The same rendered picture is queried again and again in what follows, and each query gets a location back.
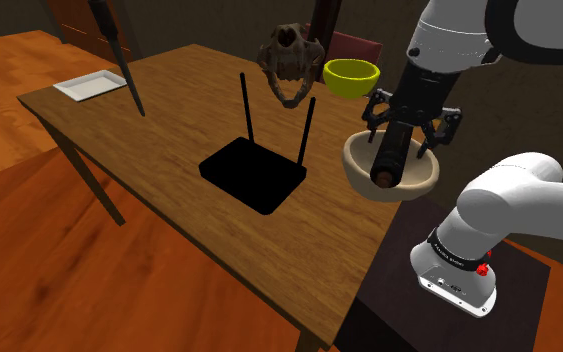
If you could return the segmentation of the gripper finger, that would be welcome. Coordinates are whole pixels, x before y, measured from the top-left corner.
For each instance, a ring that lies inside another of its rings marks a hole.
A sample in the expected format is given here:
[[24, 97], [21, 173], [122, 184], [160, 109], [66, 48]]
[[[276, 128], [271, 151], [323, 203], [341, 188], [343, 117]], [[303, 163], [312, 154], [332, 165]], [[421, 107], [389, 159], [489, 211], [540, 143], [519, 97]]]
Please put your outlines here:
[[390, 119], [388, 108], [380, 113], [375, 113], [374, 108], [377, 105], [388, 104], [391, 98], [392, 94], [382, 88], [377, 88], [369, 97], [368, 103], [361, 116], [362, 120], [366, 122], [366, 128], [369, 130], [369, 143], [373, 142], [377, 128]]
[[421, 125], [425, 136], [423, 143], [416, 157], [421, 159], [427, 150], [432, 150], [438, 145], [449, 145], [457, 132], [462, 121], [462, 110], [460, 108], [443, 108], [439, 115], [440, 121], [437, 128], [432, 121], [427, 121]]

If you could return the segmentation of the yellow-green bowl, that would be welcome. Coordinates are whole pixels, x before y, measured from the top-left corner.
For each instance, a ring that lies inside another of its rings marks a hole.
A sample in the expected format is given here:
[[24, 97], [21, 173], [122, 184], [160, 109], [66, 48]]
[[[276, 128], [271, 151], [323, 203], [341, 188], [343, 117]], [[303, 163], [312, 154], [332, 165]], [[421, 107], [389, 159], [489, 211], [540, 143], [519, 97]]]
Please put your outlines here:
[[380, 69], [365, 60], [333, 59], [323, 69], [328, 89], [335, 95], [356, 99], [367, 95], [376, 85]]

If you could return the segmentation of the black cylinder with brown tip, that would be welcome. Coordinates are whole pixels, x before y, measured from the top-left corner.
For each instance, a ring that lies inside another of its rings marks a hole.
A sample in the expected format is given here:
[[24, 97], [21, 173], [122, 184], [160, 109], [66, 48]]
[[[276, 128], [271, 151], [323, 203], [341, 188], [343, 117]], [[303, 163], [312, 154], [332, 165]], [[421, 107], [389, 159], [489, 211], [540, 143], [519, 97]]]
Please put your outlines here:
[[370, 170], [370, 179], [380, 188], [397, 186], [404, 172], [413, 127], [402, 122], [388, 124]]

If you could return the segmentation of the dark red chair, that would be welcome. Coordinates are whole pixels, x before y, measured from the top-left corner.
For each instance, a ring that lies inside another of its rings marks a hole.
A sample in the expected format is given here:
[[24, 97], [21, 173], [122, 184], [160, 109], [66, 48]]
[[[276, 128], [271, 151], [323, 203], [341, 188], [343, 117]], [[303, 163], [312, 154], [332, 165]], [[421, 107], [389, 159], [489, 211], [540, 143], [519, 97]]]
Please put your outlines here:
[[335, 31], [329, 43], [325, 61], [333, 59], [359, 59], [378, 64], [383, 45]]

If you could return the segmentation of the beige bowl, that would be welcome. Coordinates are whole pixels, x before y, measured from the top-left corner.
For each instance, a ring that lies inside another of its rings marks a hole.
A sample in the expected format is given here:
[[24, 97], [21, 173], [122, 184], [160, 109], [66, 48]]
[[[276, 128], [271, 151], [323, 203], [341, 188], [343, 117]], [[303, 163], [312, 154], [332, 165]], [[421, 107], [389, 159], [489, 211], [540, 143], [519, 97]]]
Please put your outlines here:
[[370, 179], [370, 169], [385, 134], [378, 130], [372, 143], [368, 130], [347, 138], [342, 149], [342, 164], [351, 187], [364, 198], [377, 202], [410, 201], [430, 192], [440, 176], [440, 165], [432, 151], [421, 158], [421, 143], [411, 139], [401, 181], [393, 188], [379, 188]]

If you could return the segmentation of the brown animal skull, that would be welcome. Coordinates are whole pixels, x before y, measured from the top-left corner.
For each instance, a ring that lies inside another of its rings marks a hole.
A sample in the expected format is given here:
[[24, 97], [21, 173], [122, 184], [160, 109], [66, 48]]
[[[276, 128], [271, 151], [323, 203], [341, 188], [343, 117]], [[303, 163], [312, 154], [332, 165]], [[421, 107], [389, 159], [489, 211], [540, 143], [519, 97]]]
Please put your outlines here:
[[[300, 23], [277, 25], [270, 43], [258, 50], [256, 62], [266, 75], [268, 85], [284, 108], [296, 108], [315, 81], [318, 66], [326, 52], [318, 39], [305, 40], [306, 29]], [[301, 81], [293, 98], [287, 98], [278, 81]]]

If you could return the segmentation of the black router with two antennas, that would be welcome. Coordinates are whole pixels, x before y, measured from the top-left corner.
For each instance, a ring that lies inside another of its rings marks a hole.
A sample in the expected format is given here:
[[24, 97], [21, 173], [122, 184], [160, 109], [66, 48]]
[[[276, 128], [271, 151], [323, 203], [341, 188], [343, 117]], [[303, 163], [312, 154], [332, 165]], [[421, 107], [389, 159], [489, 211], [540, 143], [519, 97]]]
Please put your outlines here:
[[298, 157], [290, 160], [254, 140], [247, 83], [240, 83], [247, 137], [238, 137], [199, 164], [202, 178], [261, 215], [272, 214], [305, 180], [303, 165], [316, 99], [309, 101]]

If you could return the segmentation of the dark robot stand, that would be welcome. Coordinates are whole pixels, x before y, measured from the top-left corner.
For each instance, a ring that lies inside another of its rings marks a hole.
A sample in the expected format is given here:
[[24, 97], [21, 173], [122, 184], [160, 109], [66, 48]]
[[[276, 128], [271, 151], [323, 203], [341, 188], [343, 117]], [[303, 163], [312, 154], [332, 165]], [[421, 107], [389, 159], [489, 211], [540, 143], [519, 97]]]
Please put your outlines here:
[[492, 311], [475, 318], [423, 289], [410, 263], [447, 210], [421, 197], [401, 204], [334, 341], [339, 352], [532, 352], [549, 266], [501, 242]]

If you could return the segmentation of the wooden table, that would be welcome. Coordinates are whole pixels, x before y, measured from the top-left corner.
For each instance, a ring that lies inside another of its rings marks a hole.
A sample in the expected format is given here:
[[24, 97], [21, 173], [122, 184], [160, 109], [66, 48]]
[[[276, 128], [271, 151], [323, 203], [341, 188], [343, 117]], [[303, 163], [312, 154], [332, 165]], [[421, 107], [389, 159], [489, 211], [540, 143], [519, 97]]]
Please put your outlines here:
[[[75, 102], [54, 87], [20, 96], [79, 172], [96, 164], [301, 333], [296, 352], [329, 348], [397, 212], [359, 196], [341, 164], [363, 127], [365, 100], [324, 85], [286, 109], [259, 66], [192, 44], [130, 65], [126, 89]], [[199, 172], [199, 164], [252, 133], [306, 166], [305, 180], [261, 215]]]

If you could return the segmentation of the black tapered rod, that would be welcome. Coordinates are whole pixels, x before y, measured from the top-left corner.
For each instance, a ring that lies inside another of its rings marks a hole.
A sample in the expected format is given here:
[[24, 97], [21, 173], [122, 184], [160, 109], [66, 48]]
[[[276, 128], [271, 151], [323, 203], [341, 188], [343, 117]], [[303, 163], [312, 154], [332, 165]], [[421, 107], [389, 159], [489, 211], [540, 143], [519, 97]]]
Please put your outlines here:
[[107, 0], [87, 0], [100, 33], [106, 38], [141, 116], [145, 110], [118, 40], [118, 29]]

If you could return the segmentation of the white rectangular tray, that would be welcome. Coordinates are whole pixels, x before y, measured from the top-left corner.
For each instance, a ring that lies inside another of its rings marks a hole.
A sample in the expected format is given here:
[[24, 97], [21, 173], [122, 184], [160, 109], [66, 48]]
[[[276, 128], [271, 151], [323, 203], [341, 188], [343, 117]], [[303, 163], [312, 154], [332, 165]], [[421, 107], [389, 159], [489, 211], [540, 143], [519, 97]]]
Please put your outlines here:
[[100, 70], [53, 85], [72, 100], [81, 102], [126, 86], [126, 80], [108, 70]]

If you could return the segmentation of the brown wooden cabinet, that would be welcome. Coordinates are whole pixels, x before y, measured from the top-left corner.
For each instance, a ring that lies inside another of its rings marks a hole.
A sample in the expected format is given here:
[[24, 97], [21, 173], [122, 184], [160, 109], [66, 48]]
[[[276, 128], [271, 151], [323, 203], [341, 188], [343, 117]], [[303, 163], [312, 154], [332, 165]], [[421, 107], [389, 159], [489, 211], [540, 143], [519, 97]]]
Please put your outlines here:
[[[114, 53], [106, 37], [100, 33], [87, 0], [45, 1], [65, 42], [116, 63]], [[140, 59], [140, 49], [134, 37], [125, 0], [106, 0], [106, 2], [118, 30], [118, 41], [124, 58], [127, 62]]]

